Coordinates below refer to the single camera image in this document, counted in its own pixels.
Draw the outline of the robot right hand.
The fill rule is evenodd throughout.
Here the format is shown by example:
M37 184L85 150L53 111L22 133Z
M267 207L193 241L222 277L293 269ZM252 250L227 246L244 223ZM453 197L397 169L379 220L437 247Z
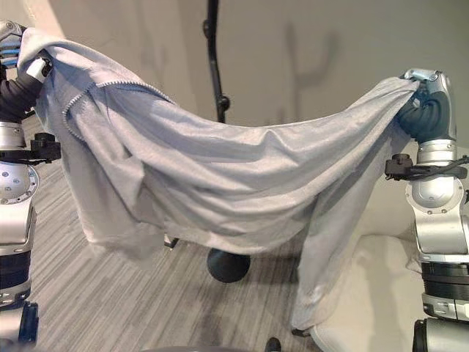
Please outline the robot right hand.
M456 140L457 124L449 77L439 70L411 68L403 79L418 83L417 90L396 114L403 131L419 144L432 140Z

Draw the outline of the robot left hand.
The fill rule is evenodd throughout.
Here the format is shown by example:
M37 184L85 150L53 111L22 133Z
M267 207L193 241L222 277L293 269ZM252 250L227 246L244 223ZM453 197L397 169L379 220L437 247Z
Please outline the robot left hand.
M7 71L18 69L21 41L26 27L12 21L1 22L1 121L20 123L33 114L43 83L52 69L51 61L41 53L25 70L17 70L14 79Z

